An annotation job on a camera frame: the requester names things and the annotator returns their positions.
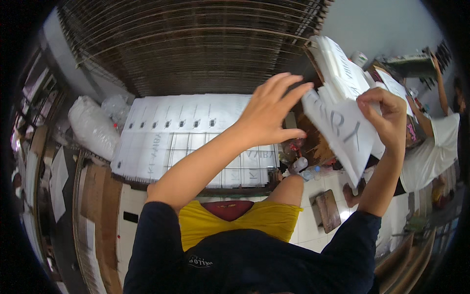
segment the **plastic bag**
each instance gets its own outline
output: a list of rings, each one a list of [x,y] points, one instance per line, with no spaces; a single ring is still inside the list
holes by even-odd
[[[106,98],[101,103],[101,109],[117,124],[118,130],[122,132],[125,120],[131,110],[131,106],[127,105],[124,96],[114,95]]]
[[[77,141],[91,152],[111,161],[120,136],[106,113],[88,96],[79,96],[69,110]]]

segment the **person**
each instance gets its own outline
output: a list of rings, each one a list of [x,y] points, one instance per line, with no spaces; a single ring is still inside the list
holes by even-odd
[[[394,196],[418,191],[426,187],[457,159],[460,116],[458,113],[452,113],[447,105],[447,96],[444,91],[444,81],[439,63],[434,54],[432,54],[432,59],[437,71],[439,103],[445,117],[427,118],[418,109],[413,99],[407,96],[411,110],[427,138],[420,146],[407,152]],[[348,207],[353,207],[359,203],[364,184],[365,182],[358,186],[357,196],[353,195],[353,191],[348,184],[343,186],[343,194]]]
[[[465,99],[463,97],[462,82],[459,77],[454,79],[454,112],[460,114],[460,126],[457,142],[457,154],[459,159],[459,181],[468,183],[469,180],[469,164],[468,164],[468,150],[470,150],[470,122],[469,113],[467,111]]]
[[[254,91],[234,125],[148,186],[124,293],[367,293],[372,288],[381,217],[405,153],[406,103],[389,92],[373,89],[357,99],[385,153],[364,189],[366,197],[321,254],[288,243],[302,210],[298,175],[285,178],[266,200],[232,222],[192,201],[244,150],[305,138],[302,130],[281,127],[313,87],[305,83],[283,97],[301,80],[289,73],[271,77]],[[370,102],[381,103],[383,117],[372,113]]]

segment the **white tile floor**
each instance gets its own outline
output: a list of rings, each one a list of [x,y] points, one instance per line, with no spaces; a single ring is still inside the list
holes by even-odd
[[[452,172],[452,170],[449,170],[444,174],[451,179],[449,186],[454,185],[455,171]],[[301,207],[304,209],[304,211],[299,214],[297,225],[290,239],[290,243],[300,247],[308,248],[316,252],[321,252],[323,250],[323,248],[333,238],[337,228],[329,234],[326,234],[323,228],[318,228],[318,224],[321,221],[320,213],[317,206],[312,206],[311,200],[313,199],[313,196],[320,192],[327,191],[329,189],[333,190],[341,217],[341,222],[343,223],[357,209],[357,206],[348,208],[346,205],[346,201],[343,195],[343,185],[345,183],[346,175],[344,172],[334,171],[327,176],[320,177],[319,179],[312,179],[304,184],[304,193],[302,194],[301,201]],[[431,196],[430,191],[427,191],[429,190],[429,187],[426,187],[423,190],[426,190],[425,197]],[[416,193],[417,197],[415,197],[415,209],[418,210],[420,207],[423,209],[423,205],[420,205],[419,199],[421,199],[420,196],[424,192],[417,191]],[[122,283],[124,283],[124,276],[127,272],[129,260],[131,258],[135,231],[137,229],[136,223],[125,221],[123,219],[123,213],[124,211],[128,211],[140,215],[146,197],[146,192],[131,190],[129,185],[123,185],[119,208],[119,220],[117,225],[117,234],[119,235],[119,238],[117,239],[117,259],[119,276]],[[240,199],[261,201],[264,200],[265,197],[247,197]],[[201,202],[214,202],[230,200],[230,198],[225,199],[220,197],[197,197],[196,200]],[[397,245],[399,239],[392,237],[392,234],[402,232],[408,213],[408,194],[393,197],[386,214],[382,218],[382,227],[379,231],[377,240],[377,251],[379,250],[380,246],[387,245],[393,248]]]

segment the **wall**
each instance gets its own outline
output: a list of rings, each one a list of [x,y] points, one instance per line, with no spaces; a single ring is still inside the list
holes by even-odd
[[[347,56],[361,51],[374,57],[413,54],[429,46],[435,50],[444,39],[436,21],[420,0],[336,0],[329,8],[322,34],[332,38]],[[444,73],[449,105],[454,99],[454,65]],[[431,116],[442,116],[437,87],[425,90],[418,79],[408,87],[420,91],[419,100],[430,107]]]
[[[90,82],[85,77],[85,74],[82,72],[82,70],[75,67],[75,59],[73,58],[72,52],[70,51],[67,41],[65,40],[65,37],[60,28],[56,9],[51,12],[47,20],[44,22],[43,29],[52,54],[54,55],[61,71],[64,73],[68,83],[76,93],[79,95],[88,95],[98,103],[101,103],[104,98],[116,94],[129,96],[130,99],[128,102],[133,100],[134,95],[128,93],[124,89],[114,85],[106,79],[92,74],[93,79],[102,89],[105,97],[100,97],[98,95],[98,93],[94,90]]]

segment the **foot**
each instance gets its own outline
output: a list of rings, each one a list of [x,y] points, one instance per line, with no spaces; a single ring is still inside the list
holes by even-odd
[[[345,196],[346,204],[349,208],[353,207],[358,203],[358,196],[354,196],[353,190],[351,189],[351,187],[349,187],[349,184],[345,184],[343,186],[343,194]]]

